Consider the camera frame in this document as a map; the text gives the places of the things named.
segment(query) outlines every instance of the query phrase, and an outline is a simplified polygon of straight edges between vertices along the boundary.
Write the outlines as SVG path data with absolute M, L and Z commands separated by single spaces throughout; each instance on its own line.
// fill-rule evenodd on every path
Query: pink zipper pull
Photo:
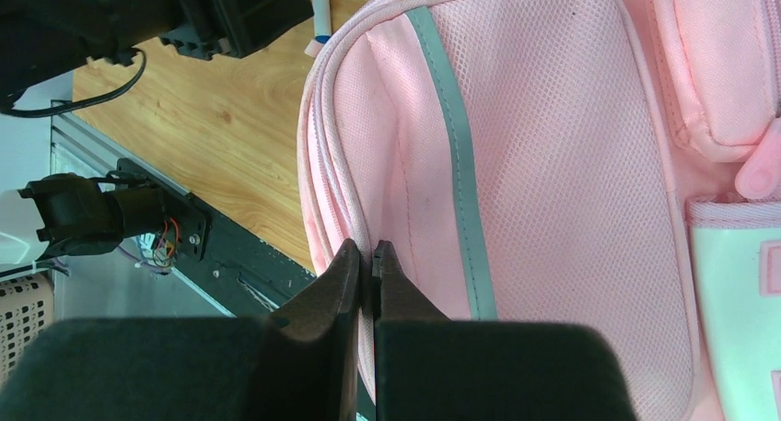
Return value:
M 735 176 L 735 188 L 749 200 L 765 198 L 781 182 L 781 119 L 773 119 L 754 152 Z

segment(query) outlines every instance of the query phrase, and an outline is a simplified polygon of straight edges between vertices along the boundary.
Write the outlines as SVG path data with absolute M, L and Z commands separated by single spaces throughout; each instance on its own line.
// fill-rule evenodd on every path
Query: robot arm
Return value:
M 156 36 L 180 55 L 241 58 L 311 16 L 309 0 L 0 0 L 0 112 L 87 58 L 130 65 Z
M 103 192 L 100 182 L 122 183 Z M 98 255 L 165 222 L 161 188 L 140 179 L 56 174 L 0 193 L 0 272 L 63 255 Z

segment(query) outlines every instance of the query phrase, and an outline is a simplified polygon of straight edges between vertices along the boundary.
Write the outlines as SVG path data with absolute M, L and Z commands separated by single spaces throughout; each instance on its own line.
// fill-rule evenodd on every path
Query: black bracket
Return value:
M 204 210 L 194 205 L 192 194 L 176 192 L 167 183 L 161 181 L 129 158 L 117 160 L 117 170 L 143 177 L 162 189 L 163 212 L 175 219 L 180 228 L 177 254 L 201 261 L 206 251 L 211 220 Z M 167 240 L 173 240 L 174 235 L 175 230 L 170 228 L 165 237 Z
M 246 57 L 312 17 L 309 0 L 178 0 L 182 23 L 159 36 L 177 53 Z

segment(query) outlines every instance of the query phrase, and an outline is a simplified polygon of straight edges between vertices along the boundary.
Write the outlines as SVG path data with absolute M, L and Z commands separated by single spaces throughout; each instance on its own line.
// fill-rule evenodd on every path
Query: black mechanical part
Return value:
M 263 301 L 275 308 L 314 281 L 306 269 L 197 196 L 188 195 L 187 199 L 208 217 L 207 246 L 202 260 L 180 257 L 176 266 L 234 315 L 273 311 L 243 285 L 262 294 Z
M 97 181 L 55 174 L 31 181 L 20 194 L 41 213 L 45 228 L 37 229 L 38 238 L 49 241 L 42 260 L 111 252 L 128 237 L 160 230 L 165 221 L 161 190 L 152 185 L 103 192 Z
M 448 321 L 402 279 L 390 243 L 378 254 L 378 419 L 635 420 L 618 362 L 590 329 Z M 352 421 L 370 276 L 347 240 L 265 319 L 56 323 L 0 392 L 0 418 Z
M 127 93 L 127 91 L 132 88 L 136 82 L 141 78 L 141 76 L 144 74 L 144 70 L 146 69 L 146 53 L 144 50 L 139 50 L 137 48 L 131 48 L 127 51 L 127 54 L 133 55 L 133 54 L 140 54 L 141 55 L 141 64 L 138 66 L 138 70 L 135 72 L 135 76 L 133 76 L 130 80 L 125 82 L 122 86 L 106 92 L 104 94 L 90 97 L 88 99 L 82 99 L 79 101 L 61 101 L 62 103 L 56 103 L 55 106 L 51 106 L 51 108 L 41 108 L 37 110 L 14 110 L 10 108 L 0 108 L 0 113 L 3 113 L 5 115 L 10 115 L 12 117 L 18 117 L 22 119 L 40 119 L 44 117 L 52 117 L 54 115 L 61 115 L 65 114 L 71 111 L 75 110 L 81 110 L 84 108 L 88 108 L 90 106 L 100 105 L 100 103 L 105 103 L 107 101 L 111 101 L 114 99 L 119 98 L 120 96 Z
M 88 57 L 129 65 L 160 36 L 182 55 L 244 57 L 310 18 L 309 0 L 0 0 L 0 111 Z
M 0 419 L 355 421 L 359 260 L 345 244 L 266 319 L 58 322 L 4 384 Z
M 119 159 L 117 161 L 117 170 L 121 173 L 133 175 L 141 180 L 146 180 L 158 188 L 163 215 L 172 217 L 179 224 L 180 240 L 175 242 L 177 254 L 195 261 L 201 261 L 204 258 L 206 244 L 209 240 L 211 223 L 206 212 L 193 202 L 193 195 L 191 193 L 186 195 L 177 193 L 165 182 L 129 158 Z M 165 219 L 161 219 L 159 223 L 162 225 L 164 221 Z M 175 229 L 169 227 L 167 239 L 173 243 L 175 235 Z
M 309 0 L 179 0 L 184 23 L 161 34 L 181 55 L 210 60 L 259 51 L 312 17 Z
M 132 46 L 181 23 L 175 0 L 0 0 L 0 108 L 11 94 L 78 68 L 87 58 L 129 65 Z

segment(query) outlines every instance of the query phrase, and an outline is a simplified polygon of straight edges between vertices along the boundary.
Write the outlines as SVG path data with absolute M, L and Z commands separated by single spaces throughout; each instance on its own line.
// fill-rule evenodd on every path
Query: black cable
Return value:
M 92 97 L 89 99 L 83 99 L 80 101 L 70 101 L 63 105 L 59 106 L 52 106 L 51 108 L 46 108 L 43 110 L 14 110 L 14 109 L 0 109 L 0 114 L 10 115 L 11 117 L 18 117 L 21 119 L 40 119 L 42 117 L 52 117 L 53 115 L 60 115 L 65 114 L 71 111 L 75 110 L 81 110 L 84 108 L 88 108 L 90 106 L 100 105 L 100 103 L 104 103 L 106 101 L 114 100 L 118 97 L 120 97 L 122 94 L 126 93 L 130 88 L 135 85 L 135 82 L 138 81 L 139 78 L 141 78 L 141 75 L 144 73 L 144 70 L 146 69 L 146 53 L 144 50 L 140 50 L 138 48 L 131 48 L 131 52 L 141 54 L 141 67 L 138 68 L 138 72 L 135 73 L 135 76 L 128 80 L 127 83 L 122 85 L 119 88 L 114 89 L 111 92 L 107 92 L 106 94 L 102 94 L 100 96 Z
M 26 266 L 16 267 L 14 269 L 8 269 L 7 271 L 0 272 L 0 279 L 2 279 L 5 276 L 10 276 L 13 274 L 19 274 L 22 272 L 27 272 L 32 270 L 32 264 L 28 264 Z

